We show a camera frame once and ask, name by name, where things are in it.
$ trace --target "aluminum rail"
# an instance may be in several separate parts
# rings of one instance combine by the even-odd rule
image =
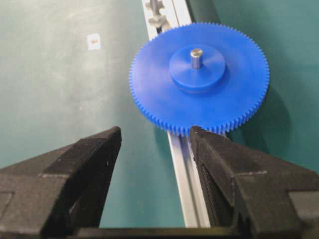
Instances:
[[[156,20],[159,22],[156,26],[162,24],[163,31],[167,29],[167,26],[177,27],[191,23],[185,0],[162,0],[161,2],[162,3],[158,2],[160,15],[154,16],[152,9],[150,9],[150,1],[142,0],[150,40],[156,37],[157,34],[159,34],[158,32],[160,32],[154,27],[154,21]],[[163,16],[166,16],[166,23],[163,23]],[[185,226],[187,228],[210,227],[207,208],[200,186],[196,163],[193,160],[190,142],[187,137],[176,136],[171,133],[167,133],[167,135]]]

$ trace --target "metal shaft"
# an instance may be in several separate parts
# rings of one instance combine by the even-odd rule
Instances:
[[[151,8],[153,11],[153,15],[160,15],[160,8],[158,0],[151,0]]]
[[[192,49],[190,56],[192,68],[199,69],[203,64],[203,50],[200,48]]]

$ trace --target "small sticker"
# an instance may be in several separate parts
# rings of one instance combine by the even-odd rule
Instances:
[[[98,33],[94,33],[87,36],[88,50],[99,50],[101,49],[101,38]]]

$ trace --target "blue gear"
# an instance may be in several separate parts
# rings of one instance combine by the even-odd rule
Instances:
[[[190,50],[203,49],[203,66],[192,69]],[[225,133],[260,107],[269,67],[248,36],[215,23],[168,30],[148,42],[130,70],[130,89],[142,114],[156,126],[189,135],[193,125]]]

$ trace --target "spur gear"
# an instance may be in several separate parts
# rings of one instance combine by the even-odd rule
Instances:
[[[240,31],[193,23],[145,44],[132,62],[129,82],[141,113],[161,129],[189,135],[197,125],[222,134],[260,107],[269,67],[261,48]]]

